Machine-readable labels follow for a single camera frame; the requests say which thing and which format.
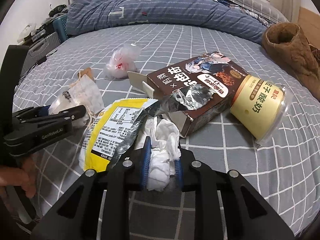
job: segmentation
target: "food image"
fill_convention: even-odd
[[[230,75],[226,74],[225,72],[218,72],[216,73],[216,76],[221,78],[222,82],[227,86],[232,86],[235,84],[234,79]]]

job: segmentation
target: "clear plastic bag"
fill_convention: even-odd
[[[141,49],[134,44],[124,44],[116,50],[104,68],[104,76],[108,79],[121,79],[128,76],[128,71],[136,71],[134,61],[140,55]]]
[[[84,117],[72,122],[74,127],[85,126],[93,114],[97,114],[104,108],[98,86],[86,74],[68,91],[64,91],[56,98],[49,107],[48,114],[57,114],[60,111],[79,105],[84,105],[87,112]]]

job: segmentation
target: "suitcase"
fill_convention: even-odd
[[[52,22],[53,29],[58,33],[61,43],[65,42],[68,39],[66,31],[67,23],[67,14],[61,15],[55,18]]]
[[[38,60],[46,56],[50,51],[61,44],[59,36],[56,32],[46,36],[33,45],[24,61],[20,76],[23,76]]]

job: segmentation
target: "grey plaid pillowcase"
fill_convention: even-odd
[[[262,17],[274,22],[288,22],[287,18],[276,8],[262,0],[229,0]]]

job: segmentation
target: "paper tag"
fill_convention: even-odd
[[[228,95],[228,88],[221,83],[219,80],[214,78],[209,74],[201,74],[198,75],[197,78],[206,84],[208,87],[212,88],[215,93],[217,93],[220,97],[225,98]]]
[[[80,71],[80,73],[81,73],[81,76],[87,74],[87,76],[90,77],[94,81],[94,77],[93,77],[91,68],[88,67],[85,70]]]

